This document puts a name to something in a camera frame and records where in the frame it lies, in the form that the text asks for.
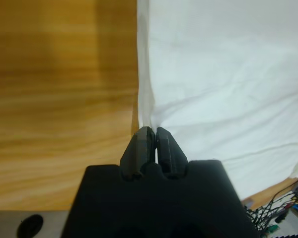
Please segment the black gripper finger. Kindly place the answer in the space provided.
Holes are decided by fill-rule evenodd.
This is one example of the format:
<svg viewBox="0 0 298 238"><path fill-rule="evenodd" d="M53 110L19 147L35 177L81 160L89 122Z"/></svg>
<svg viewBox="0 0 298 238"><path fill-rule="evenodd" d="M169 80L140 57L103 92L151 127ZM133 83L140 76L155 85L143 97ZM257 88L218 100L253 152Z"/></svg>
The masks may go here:
<svg viewBox="0 0 298 238"><path fill-rule="evenodd" d="M120 170L124 180L136 180L146 174L146 167L155 163L156 138L154 131L141 127L131 138L121 160Z"/></svg>
<svg viewBox="0 0 298 238"><path fill-rule="evenodd" d="M172 134L163 127L158 127L156 145L158 164L162 172L169 178L183 177L188 160Z"/></svg>

